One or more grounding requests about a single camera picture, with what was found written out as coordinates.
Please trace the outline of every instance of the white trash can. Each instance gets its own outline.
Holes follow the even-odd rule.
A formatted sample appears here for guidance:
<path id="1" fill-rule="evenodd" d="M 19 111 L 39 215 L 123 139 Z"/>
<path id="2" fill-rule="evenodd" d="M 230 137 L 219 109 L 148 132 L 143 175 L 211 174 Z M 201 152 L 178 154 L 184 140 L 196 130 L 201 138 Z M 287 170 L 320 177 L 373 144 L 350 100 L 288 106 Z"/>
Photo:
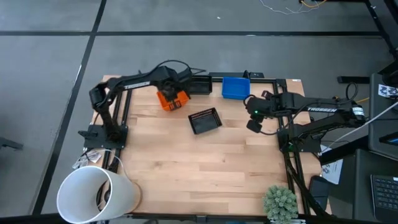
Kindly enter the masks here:
<path id="1" fill-rule="evenodd" d="M 111 184 L 111 193 L 100 211 L 96 195 L 107 180 Z M 120 217 L 131 212 L 139 200 L 140 192 L 126 176 L 86 166 L 73 171 L 62 182 L 57 195 L 57 208 L 65 221 L 81 224 Z"/>

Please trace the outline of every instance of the keyboard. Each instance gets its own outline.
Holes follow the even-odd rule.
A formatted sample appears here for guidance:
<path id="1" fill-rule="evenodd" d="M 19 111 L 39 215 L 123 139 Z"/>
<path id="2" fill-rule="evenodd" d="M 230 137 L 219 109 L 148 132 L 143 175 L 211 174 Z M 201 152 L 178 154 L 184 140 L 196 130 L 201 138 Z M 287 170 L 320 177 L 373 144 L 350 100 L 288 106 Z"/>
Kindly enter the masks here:
<path id="1" fill-rule="evenodd" d="M 380 222 L 398 220 L 398 176 L 371 175 L 374 216 Z"/>

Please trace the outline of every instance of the paper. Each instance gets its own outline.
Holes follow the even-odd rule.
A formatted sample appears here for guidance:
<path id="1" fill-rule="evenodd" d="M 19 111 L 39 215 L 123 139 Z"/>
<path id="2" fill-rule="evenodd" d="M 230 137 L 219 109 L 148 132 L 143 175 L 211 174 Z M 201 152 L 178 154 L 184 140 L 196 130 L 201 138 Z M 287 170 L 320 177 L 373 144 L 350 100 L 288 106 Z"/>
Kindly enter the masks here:
<path id="1" fill-rule="evenodd" d="M 81 167 L 87 166 L 88 165 L 88 160 L 87 158 L 94 163 L 97 163 L 98 160 L 101 158 L 101 154 L 99 152 L 96 152 L 94 150 L 87 152 L 87 155 L 79 157 L 79 159 L 72 165 L 73 169 L 79 169 Z"/>
<path id="2" fill-rule="evenodd" d="M 329 147 L 321 145 L 321 151 L 327 152 L 331 150 Z M 343 166 L 343 160 L 340 159 L 336 162 L 332 162 L 322 166 L 322 177 L 332 184 L 338 184 L 340 180 L 341 167 Z"/>
<path id="3" fill-rule="evenodd" d="M 398 89 L 391 87 L 391 86 L 379 84 L 378 93 L 379 93 L 379 96 L 383 96 L 383 97 L 398 96 Z"/>

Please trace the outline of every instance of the white cable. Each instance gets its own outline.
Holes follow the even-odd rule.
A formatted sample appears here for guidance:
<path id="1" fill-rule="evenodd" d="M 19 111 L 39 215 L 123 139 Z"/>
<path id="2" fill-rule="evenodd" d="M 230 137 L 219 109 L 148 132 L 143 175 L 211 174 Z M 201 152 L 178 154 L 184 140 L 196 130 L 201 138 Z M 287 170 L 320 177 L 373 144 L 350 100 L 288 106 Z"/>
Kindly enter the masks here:
<path id="1" fill-rule="evenodd" d="M 379 113 L 379 115 L 375 116 L 372 120 L 370 120 L 370 121 L 364 123 L 362 126 L 356 128 L 356 129 L 350 131 L 349 133 L 343 135 L 342 137 L 338 138 L 337 140 L 335 140 L 334 142 L 332 142 L 328 147 L 331 147 L 334 143 L 340 141 L 341 139 L 343 139 L 343 138 L 349 136 L 350 134 L 353 134 L 353 133 L 356 132 L 357 130 L 359 130 L 359 129 L 365 127 L 366 125 L 368 125 L 368 124 L 370 124 L 370 123 L 372 123 L 375 119 L 378 119 L 378 118 L 379 118 L 381 115 L 383 115 L 385 112 L 391 110 L 393 107 L 395 107 L 395 106 L 397 106 L 397 105 L 398 105 L 398 101 L 397 101 L 396 103 L 394 103 L 392 106 L 390 106 L 389 108 L 385 109 L 383 112 Z"/>
<path id="2" fill-rule="evenodd" d="M 85 155 L 79 157 L 77 161 L 72 166 L 73 169 L 78 169 L 80 167 L 84 167 L 88 165 L 88 161 L 96 162 L 101 155 L 96 153 L 95 151 L 87 152 Z"/>
<path id="3" fill-rule="evenodd" d="M 114 151 L 110 150 L 110 149 L 101 149 L 101 150 L 96 150 L 96 152 L 101 152 L 101 151 L 108 151 L 108 152 L 112 152 L 114 154 Z M 124 175 L 127 177 L 127 179 L 129 178 L 129 176 L 127 175 L 126 169 L 124 168 L 124 165 L 122 163 L 122 160 L 120 160 L 119 157 L 113 155 L 115 158 L 118 159 L 118 161 L 120 162 L 120 165 L 122 165 L 123 171 L 124 171 Z"/>
<path id="4" fill-rule="evenodd" d="M 260 2 L 261 2 L 261 4 L 262 4 L 264 7 L 270 9 L 272 12 L 279 12 L 279 13 L 282 13 L 282 14 L 285 14 L 285 15 L 300 14 L 300 13 L 308 13 L 308 12 L 314 10 L 314 9 L 319 9 L 319 4 L 318 4 L 317 1 L 315 1 L 316 4 L 317 4 L 317 6 L 314 7 L 314 8 L 311 8 L 311 9 L 309 9 L 309 10 L 307 10 L 307 11 L 300 11 L 301 8 L 303 8 L 304 4 L 301 4 L 300 9 L 298 9 L 297 11 L 292 11 L 291 9 L 285 7 L 285 9 L 289 10 L 290 12 L 282 12 L 282 11 L 279 11 L 279 10 L 274 10 L 273 8 L 271 8 L 271 7 L 267 6 L 267 5 L 265 5 L 264 2 L 263 2 L 262 0 L 260 0 Z"/>

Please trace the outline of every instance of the gray floor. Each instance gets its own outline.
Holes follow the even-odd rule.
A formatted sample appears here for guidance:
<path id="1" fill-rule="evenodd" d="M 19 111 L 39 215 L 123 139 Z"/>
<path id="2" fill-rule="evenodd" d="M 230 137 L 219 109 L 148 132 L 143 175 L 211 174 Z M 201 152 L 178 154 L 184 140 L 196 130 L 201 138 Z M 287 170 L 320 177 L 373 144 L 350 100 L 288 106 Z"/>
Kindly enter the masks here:
<path id="1" fill-rule="evenodd" d="M 299 8 L 296 1 L 263 1 L 279 10 Z M 380 3 L 375 1 L 377 13 L 387 30 L 395 31 L 390 35 L 397 43 L 396 25 Z M 100 0 L 0 0 L 0 30 L 91 30 L 99 5 Z M 263 7 L 258 0 L 108 0 L 99 30 L 323 31 L 376 27 L 365 5 L 357 3 L 328 2 L 309 13 L 283 15 Z M 0 37 L 0 93 L 6 96 L 0 110 L 0 136 L 25 145 L 23 151 L 0 151 L 0 217 L 26 215 L 31 209 L 87 40 Z M 57 190 L 81 154 L 83 139 L 77 131 L 87 128 L 93 113 L 88 90 L 103 75 L 132 75 L 171 58 L 212 72 L 247 69 L 262 71 L 270 78 L 300 78 L 305 94 L 314 97 L 344 96 L 345 85 L 336 82 L 337 76 L 366 76 L 392 60 L 385 42 L 374 37 L 97 37 L 44 213 L 57 211 Z M 360 85 L 357 99 L 367 96 L 368 86 Z M 333 131 L 325 139 L 336 139 L 346 131 Z M 333 211 L 346 216 L 340 206 Z"/>

